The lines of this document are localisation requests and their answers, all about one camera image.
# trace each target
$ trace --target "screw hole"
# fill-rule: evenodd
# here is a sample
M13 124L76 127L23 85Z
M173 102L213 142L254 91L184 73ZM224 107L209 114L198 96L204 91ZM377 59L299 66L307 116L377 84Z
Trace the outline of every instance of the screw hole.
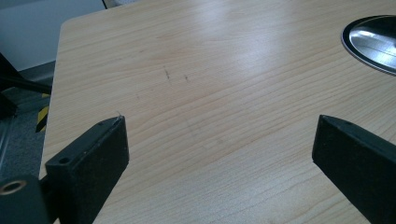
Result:
M65 164L65 163L68 163L68 162L70 162L69 158L62 158L62 159L59 160L59 163L61 163L61 164Z
M0 195L8 195L23 189L26 186L26 181L16 180L7 183L2 188L0 188Z

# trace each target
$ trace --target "white wall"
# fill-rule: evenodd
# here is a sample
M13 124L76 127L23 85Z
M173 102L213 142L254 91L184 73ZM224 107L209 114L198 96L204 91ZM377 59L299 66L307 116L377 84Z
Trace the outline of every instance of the white wall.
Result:
M0 52L19 71L55 61L64 21L105 9L102 0L0 2Z

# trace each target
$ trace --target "wooden table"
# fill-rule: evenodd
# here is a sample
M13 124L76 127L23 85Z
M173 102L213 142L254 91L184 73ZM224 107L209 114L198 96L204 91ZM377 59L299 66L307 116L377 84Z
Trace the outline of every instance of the wooden table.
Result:
M320 114L396 143L396 77L340 41L394 8L144 0L70 20L43 163L120 112L131 161L95 223L367 222L311 152Z

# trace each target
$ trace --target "chair leg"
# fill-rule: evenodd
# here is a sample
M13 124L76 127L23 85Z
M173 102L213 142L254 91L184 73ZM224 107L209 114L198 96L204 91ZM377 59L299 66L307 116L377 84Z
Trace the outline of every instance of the chair leg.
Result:
M0 93L0 119L14 116L17 112L17 106L8 100L6 96Z

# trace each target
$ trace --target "black chair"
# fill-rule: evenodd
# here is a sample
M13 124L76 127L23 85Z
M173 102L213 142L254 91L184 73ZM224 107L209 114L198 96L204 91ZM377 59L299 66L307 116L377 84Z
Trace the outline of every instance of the black chair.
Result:
M1 91L11 87L17 87L28 91L37 91L50 94L52 87L26 80L12 66L12 64L0 53L0 119L14 116L17 106L8 100Z

